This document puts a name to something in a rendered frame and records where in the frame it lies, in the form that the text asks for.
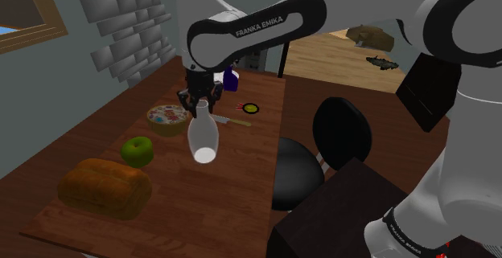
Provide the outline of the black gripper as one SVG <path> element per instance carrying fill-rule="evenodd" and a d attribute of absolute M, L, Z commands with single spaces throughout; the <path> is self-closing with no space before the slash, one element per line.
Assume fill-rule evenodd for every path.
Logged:
<path fill-rule="evenodd" d="M 181 105 L 194 118 L 197 118 L 196 106 L 198 100 L 207 97 L 209 112 L 213 113 L 214 105 L 221 98 L 224 85 L 222 83 L 214 83 L 213 72 L 197 72 L 187 69 L 186 73 L 187 88 L 177 91 Z"/>

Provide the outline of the white glass bottle vase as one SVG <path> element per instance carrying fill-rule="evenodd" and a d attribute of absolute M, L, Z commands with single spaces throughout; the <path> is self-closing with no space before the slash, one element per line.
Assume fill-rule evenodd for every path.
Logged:
<path fill-rule="evenodd" d="M 199 100 L 195 112 L 196 117 L 191 119 L 187 130 L 188 144 L 194 160 L 199 164 L 208 164 L 216 158 L 219 130 L 206 100 Z"/>

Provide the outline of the blue spray bottle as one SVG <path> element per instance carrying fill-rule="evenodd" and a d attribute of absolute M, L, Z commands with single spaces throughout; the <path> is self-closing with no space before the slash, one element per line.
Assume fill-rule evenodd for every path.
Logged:
<path fill-rule="evenodd" d="M 239 74 L 233 69 L 233 66 L 228 66 L 224 70 L 223 85 L 225 91 L 236 92 L 238 89 Z"/>

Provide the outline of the yellow round thing, red end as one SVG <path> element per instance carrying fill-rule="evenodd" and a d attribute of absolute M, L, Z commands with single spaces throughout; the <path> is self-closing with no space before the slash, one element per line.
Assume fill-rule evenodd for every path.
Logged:
<path fill-rule="evenodd" d="M 248 114 L 256 114 L 259 112 L 260 108 L 254 103 L 239 103 L 236 107 L 236 110 L 241 110 L 244 113 Z"/>

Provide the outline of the green apple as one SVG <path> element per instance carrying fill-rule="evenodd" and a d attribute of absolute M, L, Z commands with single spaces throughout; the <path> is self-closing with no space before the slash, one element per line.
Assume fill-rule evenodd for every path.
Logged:
<path fill-rule="evenodd" d="M 121 158 L 133 168 L 142 168 L 154 158 L 153 144 L 148 137 L 134 137 L 121 147 Z"/>

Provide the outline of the black round chair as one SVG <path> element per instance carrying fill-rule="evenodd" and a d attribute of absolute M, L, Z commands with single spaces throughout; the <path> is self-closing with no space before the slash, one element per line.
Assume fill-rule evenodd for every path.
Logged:
<path fill-rule="evenodd" d="M 292 211 L 324 184 L 328 168 L 340 170 L 353 158 L 363 162 L 372 148 L 372 130 L 365 115 L 343 97 L 328 97 L 312 123 L 318 153 L 282 137 L 278 142 L 272 209 Z"/>

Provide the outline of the brown bread loaf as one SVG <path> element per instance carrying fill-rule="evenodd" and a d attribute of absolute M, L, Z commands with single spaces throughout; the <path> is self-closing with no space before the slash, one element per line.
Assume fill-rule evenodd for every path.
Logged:
<path fill-rule="evenodd" d="M 66 206 L 121 220 L 136 218 L 152 190 L 146 173 L 99 158 L 79 162 L 57 186 L 58 199 Z"/>

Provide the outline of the wooden framed window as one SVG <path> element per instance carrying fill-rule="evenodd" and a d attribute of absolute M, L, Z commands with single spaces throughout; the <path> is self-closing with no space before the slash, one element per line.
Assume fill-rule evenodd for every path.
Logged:
<path fill-rule="evenodd" d="M 0 0 L 0 27 L 0 55 L 68 33 L 54 0 Z"/>

